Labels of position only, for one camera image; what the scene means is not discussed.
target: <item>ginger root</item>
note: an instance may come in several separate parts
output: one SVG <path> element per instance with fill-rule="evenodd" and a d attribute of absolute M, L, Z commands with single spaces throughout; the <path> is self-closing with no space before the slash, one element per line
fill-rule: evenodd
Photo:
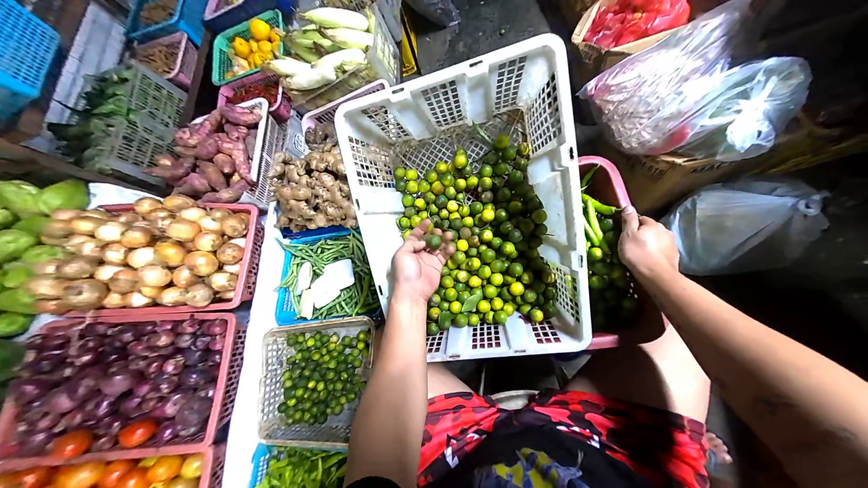
<path fill-rule="evenodd" d="M 273 198 L 280 210 L 277 228 L 298 232 L 331 225 L 356 227 L 356 211 L 337 146 L 330 144 L 327 151 L 313 151 L 304 159 L 277 153 L 268 176 L 274 179 Z"/>

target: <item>foot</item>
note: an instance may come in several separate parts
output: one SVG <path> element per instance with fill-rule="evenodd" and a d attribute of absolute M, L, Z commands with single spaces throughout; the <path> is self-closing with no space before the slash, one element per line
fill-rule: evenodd
<path fill-rule="evenodd" d="M 733 462 L 733 457 L 729 455 L 729 448 L 719 437 L 711 432 L 706 432 L 706 441 L 708 442 L 709 456 L 713 452 L 717 458 L 717 462 L 722 465 L 728 465 Z"/>

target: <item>hand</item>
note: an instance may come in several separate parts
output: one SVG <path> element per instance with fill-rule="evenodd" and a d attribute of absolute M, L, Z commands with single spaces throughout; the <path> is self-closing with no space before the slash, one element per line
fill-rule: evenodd
<path fill-rule="evenodd" d="M 654 219 L 636 213 L 633 207 L 621 211 L 621 238 L 618 255 L 640 280 L 678 272 L 675 236 Z"/>
<path fill-rule="evenodd" d="M 440 270 L 454 252 L 454 246 L 448 242 L 451 234 L 434 229 L 434 234 L 443 236 L 443 243 L 437 251 L 425 249 L 420 237 L 430 224 L 427 219 L 419 222 L 392 258 L 395 291 L 392 296 L 426 302 L 440 286 Z"/>

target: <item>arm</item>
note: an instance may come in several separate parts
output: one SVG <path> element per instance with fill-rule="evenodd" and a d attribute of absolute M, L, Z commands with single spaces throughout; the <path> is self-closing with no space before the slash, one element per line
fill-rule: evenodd
<path fill-rule="evenodd" d="M 425 315 L 448 257 L 447 252 L 424 249 L 419 236 L 429 224 L 419 223 L 392 262 L 393 292 L 383 341 L 352 421 L 345 485 L 379 476 L 402 488 L 416 486 L 428 409 Z"/>
<path fill-rule="evenodd" d="M 803 486 L 865 485 L 868 383 L 679 273 L 674 238 L 661 224 L 625 208 L 623 227 L 624 263 L 793 479 Z"/>

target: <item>red camouflage shorts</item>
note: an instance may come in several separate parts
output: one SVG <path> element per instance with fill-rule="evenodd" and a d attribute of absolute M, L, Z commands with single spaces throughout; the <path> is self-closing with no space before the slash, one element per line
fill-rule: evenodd
<path fill-rule="evenodd" d="M 502 422 L 554 425 L 619 459 L 655 486 L 709 486 L 702 422 L 593 393 L 559 391 L 540 392 L 520 410 L 499 408 L 491 397 L 473 392 L 429 399 L 418 485 L 440 479 Z"/>

